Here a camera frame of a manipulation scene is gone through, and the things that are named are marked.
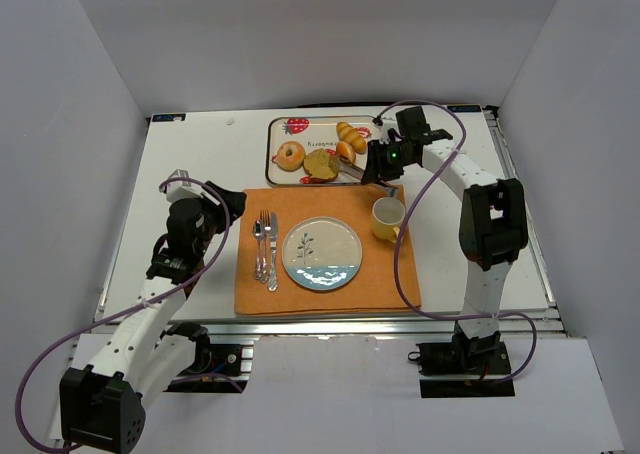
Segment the metal serving tongs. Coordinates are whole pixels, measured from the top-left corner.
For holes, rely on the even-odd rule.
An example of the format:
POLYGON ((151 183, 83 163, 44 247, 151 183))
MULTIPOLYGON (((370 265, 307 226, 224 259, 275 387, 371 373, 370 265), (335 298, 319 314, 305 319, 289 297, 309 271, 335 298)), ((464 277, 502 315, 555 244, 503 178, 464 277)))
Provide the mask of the metal serving tongs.
POLYGON ((340 159, 340 172, 352 178, 359 185, 375 186, 382 190, 387 197, 398 198, 399 188, 397 186, 379 179, 374 179, 371 182, 364 181, 365 171, 355 164, 346 162, 344 159, 340 159))

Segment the brown bread slice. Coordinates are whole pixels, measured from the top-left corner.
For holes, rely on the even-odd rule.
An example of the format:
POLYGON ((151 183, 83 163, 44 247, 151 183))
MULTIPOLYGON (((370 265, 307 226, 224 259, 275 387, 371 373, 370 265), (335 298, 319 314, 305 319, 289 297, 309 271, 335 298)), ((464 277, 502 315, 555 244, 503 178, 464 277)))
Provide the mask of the brown bread slice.
POLYGON ((340 173, 340 159, 325 149, 316 149, 306 155, 303 169, 311 183, 332 182, 340 173))

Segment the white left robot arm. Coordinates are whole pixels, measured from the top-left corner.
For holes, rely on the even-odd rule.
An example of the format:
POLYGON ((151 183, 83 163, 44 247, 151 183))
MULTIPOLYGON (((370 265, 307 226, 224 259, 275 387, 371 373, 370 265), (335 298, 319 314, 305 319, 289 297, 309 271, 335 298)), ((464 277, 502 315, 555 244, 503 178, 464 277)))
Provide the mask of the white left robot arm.
POLYGON ((170 321, 210 265, 211 240, 228 235, 247 196, 184 174, 161 190, 170 204, 166 231, 135 303, 87 365, 68 369, 60 381, 61 434, 70 444, 131 452, 158 396, 179 374, 203 373, 211 363, 207 330, 170 321))

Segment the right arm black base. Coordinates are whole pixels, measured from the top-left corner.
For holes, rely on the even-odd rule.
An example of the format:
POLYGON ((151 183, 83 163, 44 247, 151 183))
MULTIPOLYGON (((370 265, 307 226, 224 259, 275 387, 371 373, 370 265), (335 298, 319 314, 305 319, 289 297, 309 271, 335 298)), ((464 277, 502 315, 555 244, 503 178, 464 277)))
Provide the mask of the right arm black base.
POLYGON ((467 359, 452 342, 421 343, 407 354, 417 367, 423 399, 508 398, 515 396, 504 342, 493 352, 467 359))

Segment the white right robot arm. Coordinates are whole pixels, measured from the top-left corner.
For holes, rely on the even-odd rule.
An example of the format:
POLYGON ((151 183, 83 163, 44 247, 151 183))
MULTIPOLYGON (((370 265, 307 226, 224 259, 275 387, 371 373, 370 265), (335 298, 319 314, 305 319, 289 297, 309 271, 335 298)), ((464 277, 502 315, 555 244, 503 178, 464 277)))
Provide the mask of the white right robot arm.
POLYGON ((479 167, 464 154, 463 139, 429 125, 423 107, 412 101, 393 117, 374 117, 380 135, 368 143, 361 182, 397 180, 418 165, 431 172, 429 185, 442 181, 460 200, 458 240, 468 261, 463 307, 450 319, 452 339, 422 345, 417 362, 425 375, 482 377, 505 355, 500 306, 507 275, 528 244, 524 188, 479 167))

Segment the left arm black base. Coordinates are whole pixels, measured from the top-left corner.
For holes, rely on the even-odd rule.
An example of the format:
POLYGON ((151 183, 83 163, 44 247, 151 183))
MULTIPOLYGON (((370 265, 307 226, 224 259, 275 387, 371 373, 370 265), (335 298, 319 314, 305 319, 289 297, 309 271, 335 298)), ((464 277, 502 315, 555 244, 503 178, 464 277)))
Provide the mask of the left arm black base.
POLYGON ((246 386, 247 381, 241 380, 241 377, 249 373, 247 363, 251 356, 248 345, 230 341, 214 342, 205 326, 193 322, 171 325, 160 334, 160 339, 178 336, 195 344, 195 360, 178 374, 166 392, 239 394, 226 377, 241 388, 246 386))

